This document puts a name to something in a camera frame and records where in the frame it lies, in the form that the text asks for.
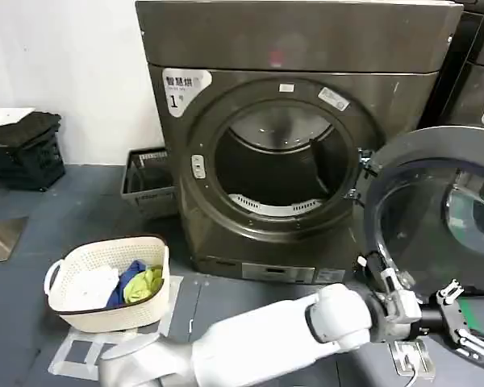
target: white paper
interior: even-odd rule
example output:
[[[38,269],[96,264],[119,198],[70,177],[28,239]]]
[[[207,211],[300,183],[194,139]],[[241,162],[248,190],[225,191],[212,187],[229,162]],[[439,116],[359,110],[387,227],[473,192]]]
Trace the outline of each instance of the white paper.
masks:
[[[33,111],[33,107],[2,107],[0,108],[0,127],[2,125],[17,123]]]

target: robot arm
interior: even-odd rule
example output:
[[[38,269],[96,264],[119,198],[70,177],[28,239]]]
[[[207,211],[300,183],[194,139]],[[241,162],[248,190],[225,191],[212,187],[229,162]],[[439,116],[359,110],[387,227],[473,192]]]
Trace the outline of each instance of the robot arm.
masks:
[[[463,357],[484,364],[484,341],[467,329],[456,303],[462,292],[458,283],[420,304],[386,260],[363,260],[361,265],[369,263],[367,270],[384,293],[365,285],[356,291],[350,284],[334,284],[217,322],[193,343],[174,343],[158,334],[140,336],[102,355],[101,385],[250,386],[370,341],[427,333],[440,335]]]
[[[99,376],[104,387],[255,385],[359,348],[371,325],[358,293],[334,284],[217,322],[192,344],[159,335],[121,343],[102,356]]]

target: black plastic bin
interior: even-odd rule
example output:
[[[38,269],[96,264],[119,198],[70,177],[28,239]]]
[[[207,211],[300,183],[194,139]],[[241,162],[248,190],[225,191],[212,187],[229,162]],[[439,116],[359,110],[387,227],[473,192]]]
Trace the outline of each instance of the black plastic bin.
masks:
[[[60,119],[33,112],[0,127],[0,183],[10,189],[46,191],[65,174],[56,137]]]

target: dryer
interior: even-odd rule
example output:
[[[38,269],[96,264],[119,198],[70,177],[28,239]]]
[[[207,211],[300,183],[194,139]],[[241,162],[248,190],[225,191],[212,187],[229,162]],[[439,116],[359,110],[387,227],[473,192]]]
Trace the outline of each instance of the dryer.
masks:
[[[361,250],[355,180],[373,150],[416,128],[462,6],[185,0],[136,9],[195,266],[341,281]]]
[[[484,0],[457,0],[465,7],[421,127],[458,124],[484,127]]]

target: laundry basket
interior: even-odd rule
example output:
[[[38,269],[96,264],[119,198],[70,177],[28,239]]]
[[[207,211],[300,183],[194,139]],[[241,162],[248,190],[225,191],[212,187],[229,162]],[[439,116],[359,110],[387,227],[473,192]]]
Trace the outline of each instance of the laundry basket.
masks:
[[[106,264],[123,273],[134,260],[163,267],[159,292],[116,308],[64,311],[67,289],[76,274]],[[57,268],[59,272],[51,287]],[[150,236],[113,239],[80,246],[53,264],[45,277],[44,292],[50,308],[73,327],[84,332],[120,331],[149,325],[163,317],[169,306],[169,276],[169,248],[163,240]]]

